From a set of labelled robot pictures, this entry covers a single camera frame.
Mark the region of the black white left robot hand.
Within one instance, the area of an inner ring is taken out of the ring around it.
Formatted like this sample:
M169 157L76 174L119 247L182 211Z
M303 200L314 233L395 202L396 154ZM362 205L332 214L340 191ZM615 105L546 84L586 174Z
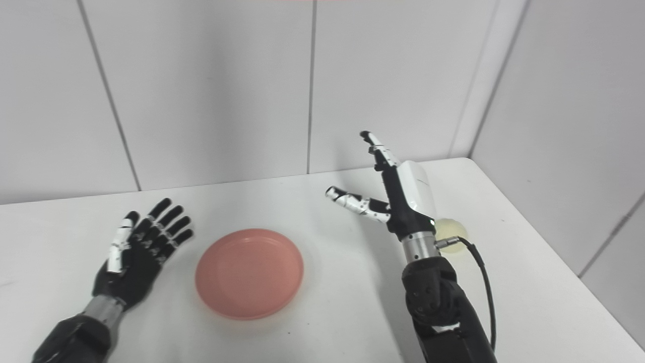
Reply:
M95 276L92 296L115 299L124 311L148 295L162 267L194 235L182 205L164 198L144 217L131 211Z

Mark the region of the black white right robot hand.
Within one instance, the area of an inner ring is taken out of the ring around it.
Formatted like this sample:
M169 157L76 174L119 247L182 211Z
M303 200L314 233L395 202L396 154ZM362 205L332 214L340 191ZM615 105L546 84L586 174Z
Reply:
M412 160L400 161L374 133L361 131L360 136L369 145L368 152L374 158L374 170L382 178L387 201L349 193L335 186L326 190L327 199L385 224L398 239L422 232L435 234L436 208L425 170Z

